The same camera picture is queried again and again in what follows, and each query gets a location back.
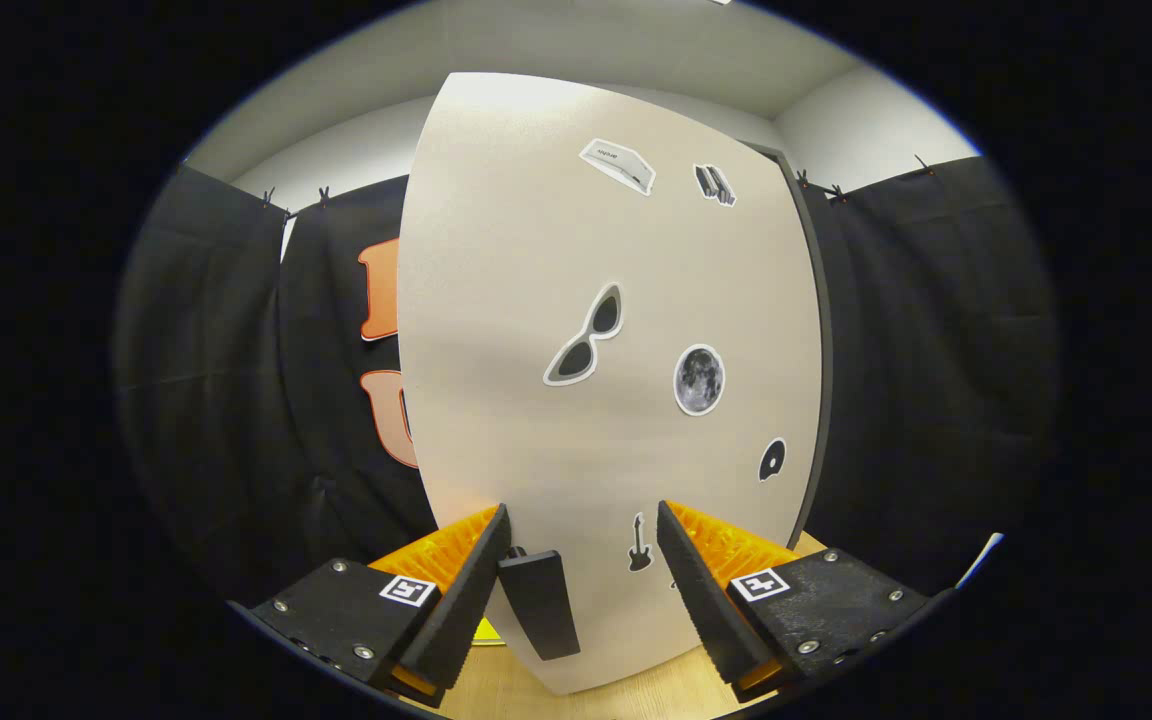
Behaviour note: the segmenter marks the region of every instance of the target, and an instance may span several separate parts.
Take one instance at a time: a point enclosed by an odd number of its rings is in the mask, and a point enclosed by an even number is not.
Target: ceiling
[[[856,65],[831,41],[751,5],[429,0],[271,81],[212,129],[189,164],[232,182],[344,120],[438,94],[448,73],[653,88],[773,119]]]

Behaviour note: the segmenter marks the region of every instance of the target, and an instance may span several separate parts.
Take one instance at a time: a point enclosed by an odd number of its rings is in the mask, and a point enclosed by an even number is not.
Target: electric guitar sticker
[[[643,514],[634,516],[634,547],[630,548],[630,573],[645,570],[652,564],[652,546],[643,544]]]

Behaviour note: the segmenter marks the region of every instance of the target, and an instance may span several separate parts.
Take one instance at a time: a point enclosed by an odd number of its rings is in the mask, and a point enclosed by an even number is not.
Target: black curtain
[[[364,341],[366,247],[397,237],[407,176],[301,210],[279,278],[279,347],[287,397],[308,455],[329,484],[332,520],[376,560],[438,525],[420,470],[389,456],[358,381],[401,370],[397,336]]]
[[[113,347],[124,439],[170,537],[229,600],[268,600],[326,560],[370,561],[435,528],[416,470],[374,455],[371,415],[303,392],[364,395],[340,357],[366,316],[356,245],[396,237],[402,215],[406,179],[381,184],[308,210],[280,265],[285,211],[182,167],[134,243]],[[318,232],[370,202],[379,227]],[[339,327],[319,323],[333,313]],[[378,369],[397,369],[396,342],[374,349]]]
[[[1059,396],[1038,243],[986,160],[803,188],[828,283],[828,446],[805,529],[933,594],[1029,506]]]

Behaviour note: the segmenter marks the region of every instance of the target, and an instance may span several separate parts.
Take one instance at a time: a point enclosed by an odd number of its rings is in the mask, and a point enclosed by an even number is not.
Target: wooden table
[[[824,550],[816,538],[801,533],[794,548],[799,555]],[[539,680],[505,646],[470,647],[456,687],[447,691],[439,715],[457,720],[639,720],[670,717],[710,720],[736,708],[755,705],[736,702],[732,689],[718,677],[705,647],[675,657],[628,679],[568,696],[550,694]],[[417,707],[430,710],[416,702]]]

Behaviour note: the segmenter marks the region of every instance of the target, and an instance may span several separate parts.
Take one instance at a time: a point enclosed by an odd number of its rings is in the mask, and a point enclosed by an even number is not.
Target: orange letter
[[[358,384],[371,400],[371,418],[376,420],[376,435],[380,437],[380,446],[403,465],[419,468],[416,465],[412,433],[407,427],[402,373],[397,370],[372,370],[362,376]]]
[[[397,237],[378,242],[358,253],[367,268],[367,319],[362,340],[380,340],[397,333]]]

